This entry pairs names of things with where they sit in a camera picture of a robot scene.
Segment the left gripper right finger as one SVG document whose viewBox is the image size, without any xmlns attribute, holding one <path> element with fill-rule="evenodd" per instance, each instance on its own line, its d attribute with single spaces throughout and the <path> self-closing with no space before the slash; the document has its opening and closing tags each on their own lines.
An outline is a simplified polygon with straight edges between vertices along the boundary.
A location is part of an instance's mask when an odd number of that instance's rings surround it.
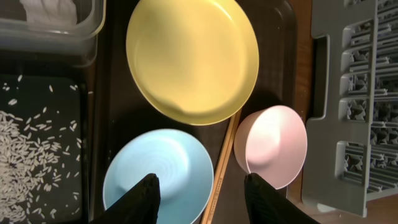
<svg viewBox="0 0 398 224">
<path fill-rule="evenodd" d="M 250 224 L 319 224 L 256 173 L 245 176 L 244 194 Z"/>
</svg>

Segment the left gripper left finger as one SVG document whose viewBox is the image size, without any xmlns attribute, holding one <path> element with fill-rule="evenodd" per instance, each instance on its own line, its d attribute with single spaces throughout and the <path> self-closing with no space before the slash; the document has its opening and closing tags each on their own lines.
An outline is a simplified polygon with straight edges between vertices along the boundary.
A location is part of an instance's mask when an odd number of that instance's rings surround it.
<svg viewBox="0 0 398 224">
<path fill-rule="evenodd" d="M 159 207 L 159 178 L 147 174 L 90 224 L 156 224 Z"/>
</svg>

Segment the light blue bowl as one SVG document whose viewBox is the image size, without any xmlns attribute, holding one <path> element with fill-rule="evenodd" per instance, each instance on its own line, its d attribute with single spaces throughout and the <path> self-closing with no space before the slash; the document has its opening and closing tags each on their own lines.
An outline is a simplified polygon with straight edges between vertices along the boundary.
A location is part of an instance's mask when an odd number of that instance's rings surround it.
<svg viewBox="0 0 398 224">
<path fill-rule="evenodd" d="M 103 184 L 109 209 L 148 174 L 160 182 L 158 223 L 194 223 L 208 204 L 214 182 L 213 164 L 203 144 L 177 129 L 146 132 L 128 142 L 114 157 Z"/>
</svg>

